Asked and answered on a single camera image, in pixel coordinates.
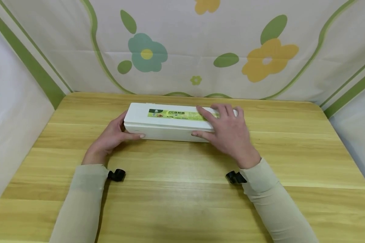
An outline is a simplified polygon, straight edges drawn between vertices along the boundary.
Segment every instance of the green leaf print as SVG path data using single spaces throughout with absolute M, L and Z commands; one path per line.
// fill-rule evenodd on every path
M 287 25 L 287 20 L 288 18 L 286 15 L 279 15 L 272 19 L 261 33 L 261 44 L 263 45 L 267 41 L 280 36 Z
M 239 57 L 234 53 L 224 53 L 218 56 L 214 61 L 214 66 L 218 68 L 228 67 L 236 64 Z
M 131 61 L 122 61 L 118 65 L 118 72 L 120 72 L 121 74 L 127 74 L 131 70 L 132 66 L 133 64 Z
M 131 17 L 131 15 L 129 15 L 124 10 L 121 10 L 120 11 L 120 17 L 121 17 L 122 22 L 123 22 L 124 26 L 126 27 L 126 29 L 131 34 L 135 34 L 136 31 L 137 31 L 137 23 L 135 22 L 135 20 L 133 19 L 133 17 Z

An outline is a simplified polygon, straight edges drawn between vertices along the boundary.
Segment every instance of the white box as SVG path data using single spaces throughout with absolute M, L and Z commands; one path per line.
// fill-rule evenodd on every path
M 218 111 L 208 107 L 204 109 L 219 117 Z M 124 126 L 130 133 L 143 133 L 146 134 L 144 139 L 151 140 L 207 142 L 192 136 L 192 131 L 214 131 L 196 107 L 152 103 L 131 103 Z

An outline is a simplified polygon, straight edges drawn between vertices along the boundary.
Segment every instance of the green border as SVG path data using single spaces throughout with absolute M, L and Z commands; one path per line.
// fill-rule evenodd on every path
M 49 98 L 54 109 L 57 109 L 61 100 L 65 97 L 65 93 L 54 82 L 50 75 L 44 70 L 39 62 L 32 56 L 28 49 L 21 43 L 11 29 L 0 18 L 0 32 L 4 38 L 11 45 L 14 52 L 18 55 L 21 61 L 24 63 L 28 71 L 37 81 L 39 86 L 45 92 L 47 98 Z
M 328 97 L 327 100 L 325 100 L 320 105 L 320 107 L 323 107 L 323 105 L 325 105 L 332 97 L 334 97 L 334 95 L 336 95 L 339 91 L 341 91 L 341 89 L 343 89 L 343 87 L 345 87 L 350 81 L 352 81 L 364 69 L 365 69 L 365 64 L 360 69 L 358 69 L 358 71 L 355 72 L 349 79 L 347 79 L 347 81 L 344 84 L 342 84 L 333 94 L 331 94 L 330 97 Z
M 37 44 L 34 42 L 34 40 L 32 40 L 31 36 L 28 35 L 28 33 L 26 32 L 26 30 L 23 28 L 23 26 L 21 26 L 21 24 L 19 23 L 19 21 L 14 17 L 14 15 L 11 13 L 11 11 L 6 7 L 6 5 L 3 3 L 2 0 L 0 0 L 0 5 L 4 8 L 4 10 L 8 13 L 8 15 L 11 17 L 11 19 L 13 19 L 13 21 L 16 23 L 16 25 L 19 27 L 19 29 L 23 32 L 23 34 L 28 38 L 28 40 L 32 43 L 32 45 L 34 46 L 35 49 L 37 49 L 37 51 L 39 52 L 39 54 L 41 54 L 41 56 L 43 57 L 43 59 L 47 62 L 47 64 L 49 64 L 49 66 L 51 67 L 51 69 L 55 72 L 55 74 L 59 77 L 59 79 L 63 82 L 63 84 L 67 87 L 67 89 L 69 89 L 70 92 L 73 92 L 72 89 L 70 89 L 69 85 L 63 80 L 63 78 L 61 77 L 61 75 L 59 74 L 59 72 L 55 69 L 55 67 L 51 64 L 51 62 L 47 59 L 47 57 L 43 54 L 43 52 L 41 51 L 41 49 L 39 49 L 39 47 L 37 46 Z
M 324 113 L 328 118 L 332 117 L 339 109 L 344 107 L 350 100 L 356 97 L 365 89 L 365 77 L 363 77 L 357 84 L 346 91 L 338 100 L 330 105 Z
M 302 69 L 296 74 L 296 76 L 285 87 L 283 87 L 279 92 L 277 92 L 277 93 L 275 93 L 273 95 L 270 95 L 268 97 L 262 98 L 262 100 L 272 99 L 272 98 L 275 98 L 275 97 L 281 95 L 282 93 L 284 93 L 285 91 L 287 91 L 299 79 L 299 77 L 303 74 L 303 72 L 306 70 L 306 68 L 311 64 L 311 62 L 315 59 L 316 55 L 319 53 L 319 51 L 320 51 L 320 49 L 321 49 L 321 47 L 323 45 L 324 37 L 326 35 L 326 32 L 327 32 L 328 28 L 331 26 L 331 24 L 333 23 L 333 21 L 339 16 L 339 14 L 341 14 L 342 12 L 344 12 L 353 3 L 355 3 L 355 0 L 349 0 L 349 1 L 347 1 L 346 3 L 344 3 L 341 7 L 339 7 L 329 17 L 329 19 L 323 25 L 323 28 L 321 29 L 321 31 L 319 33 L 318 45 L 316 46 L 316 49 L 315 49 L 314 53 L 312 54 L 312 56 L 310 57 L 310 59 L 308 59 L 307 63 L 302 67 Z
M 103 69 L 103 71 L 105 72 L 105 74 L 108 76 L 108 78 L 111 80 L 111 82 L 113 84 L 115 84 L 117 87 L 119 87 L 123 92 L 127 93 L 127 94 L 135 94 L 134 92 L 131 92 L 127 89 L 125 89 L 121 84 L 119 84 L 116 79 L 113 77 L 113 75 L 111 74 L 111 72 L 108 70 L 108 67 L 106 66 L 103 56 L 101 55 L 101 51 L 99 49 L 99 46 L 97 44 L 97 38 L 96 38 L 96 33 L 97 33 L 97 28 L 98 28 L 98 21 L 97 21 L 97 16 L 96 16 L 96 12 L 95 9 L 93 8 L 92 4 L 90 3 L 89 0 L 80 0 L 81 3 L 84 5 L 89 19 L 90 19 L 90 23 L 91 23 L 91 41 L 92 41 L 92 45 L 93 45 L 93 51 L 96 54 L 96 57 L 99 61 L 99 64 L 101 66 L 101 69 Z M 168 94 L 165 94 L 166 96 L 174 96 L 174 95 L 178 95 L 178 96 L 186 96 L 186 97 L 192 97 L 192 95 L 187 94 L 185 92 L 171 92 Z M 221 94 L 221 93 L 213 93 L 213 94 L 209 94 L 205 97 L 223 97 L 223 98 L 231 98 L 228 95 L 225 94 Z

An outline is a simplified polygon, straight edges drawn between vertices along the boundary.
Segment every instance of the tabletop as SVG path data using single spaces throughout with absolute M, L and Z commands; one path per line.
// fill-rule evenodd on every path
M 321 109 L 310 102 L 72 93 L 62 100 L 0 198 L 0 243 L 48 242 L 76 166 L 131 102 L 231 103 L 245 110 L 254 146 L 320 242 L 365 242 L 365 179 Z M 208 143 L 120 145 L 108 169 L 99 243 L 271 242 L 254 206 Z

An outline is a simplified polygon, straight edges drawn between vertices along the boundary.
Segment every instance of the green label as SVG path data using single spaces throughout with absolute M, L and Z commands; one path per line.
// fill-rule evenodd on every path
M 214 117 L 219 118 L 219 114 L 213 114 Z M 198 112 L 188 111 L 175 111 L 175 110 L 157 110 L 150 109 L 147 117 L 155 118 L 169 118 L 169 119 L 180 119 L 180 120 L 206 120 Z

